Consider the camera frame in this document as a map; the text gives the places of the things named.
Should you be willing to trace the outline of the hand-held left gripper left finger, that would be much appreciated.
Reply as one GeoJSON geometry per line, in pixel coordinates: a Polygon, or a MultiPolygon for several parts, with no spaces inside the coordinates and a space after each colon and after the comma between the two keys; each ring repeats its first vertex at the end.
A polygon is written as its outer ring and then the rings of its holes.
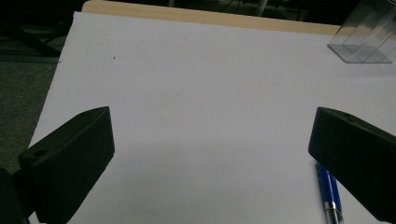
{"type": "Polygon", "coordinates": [[[115,153],[110,109],[82,112],[29,147],[20,167],[33,180],[38,220],[66,224],[115,153]]]}

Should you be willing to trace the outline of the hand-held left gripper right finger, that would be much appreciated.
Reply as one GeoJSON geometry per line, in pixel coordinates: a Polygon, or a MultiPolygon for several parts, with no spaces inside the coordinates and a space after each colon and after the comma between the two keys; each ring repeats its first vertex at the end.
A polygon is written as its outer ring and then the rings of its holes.
{"type": "Polygon", "coordinates": [[[396,224],[396,136],[320,107],[308,152],[377,220],[396,224]]]}

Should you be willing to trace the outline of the blue ballpoint pen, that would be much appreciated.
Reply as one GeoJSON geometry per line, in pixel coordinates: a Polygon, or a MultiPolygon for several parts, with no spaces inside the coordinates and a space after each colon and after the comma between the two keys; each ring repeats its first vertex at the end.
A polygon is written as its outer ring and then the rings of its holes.
{"type": "Polygon", "coordinates": [[[344,224],[336,179],[320,163],[316,164],[319,191],[327,224],[344,224]]]}

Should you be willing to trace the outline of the clear acrylic pen holder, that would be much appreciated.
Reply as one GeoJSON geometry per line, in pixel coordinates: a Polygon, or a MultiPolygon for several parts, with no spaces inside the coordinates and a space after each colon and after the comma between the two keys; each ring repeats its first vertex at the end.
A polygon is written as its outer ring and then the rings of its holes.
{"type": "Polygon", "coordinates": [[[396,0],[360,0],[328,47],[346,63],[396,62],[396,0]]]}

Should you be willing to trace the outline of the black metal stand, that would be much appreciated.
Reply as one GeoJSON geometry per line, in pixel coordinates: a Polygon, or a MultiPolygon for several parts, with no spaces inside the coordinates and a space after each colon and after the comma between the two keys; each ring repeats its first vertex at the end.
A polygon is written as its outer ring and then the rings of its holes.
{"type": "Polygon", "coordinates": [[[22,42],[24,45],[28,46],[29,48],[39,52],[43,56],[59,57],[61,55],[61,52],[59,50],[54,49],[40,42],[38,39],[25,33],[23,30],[19,29],[14,25],[0,22],[0,30],[3,31],[6,35],[13,37],[18,41],[22,42]]]}

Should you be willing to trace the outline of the white paper sheet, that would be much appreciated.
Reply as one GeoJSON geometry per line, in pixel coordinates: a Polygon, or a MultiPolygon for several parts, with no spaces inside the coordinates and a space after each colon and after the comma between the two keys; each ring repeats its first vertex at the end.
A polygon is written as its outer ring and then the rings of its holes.
{"type": "Polygon", "coordinates": [[[35,139],[105,105],[116,153],[70,224],[324,224],[317,109],[396,135],[396,64],[344,63],[327,44],[78,13],[35,139]]]}

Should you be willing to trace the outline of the white-legged desk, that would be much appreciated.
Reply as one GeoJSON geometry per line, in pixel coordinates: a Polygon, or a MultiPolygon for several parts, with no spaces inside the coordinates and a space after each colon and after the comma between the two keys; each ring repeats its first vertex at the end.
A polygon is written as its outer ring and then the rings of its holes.
{"type": "Polygon", "coordinates": [[[269,0],[260,0],[259,4],[255,10],[255,15],[261,17],[269,0]]]}

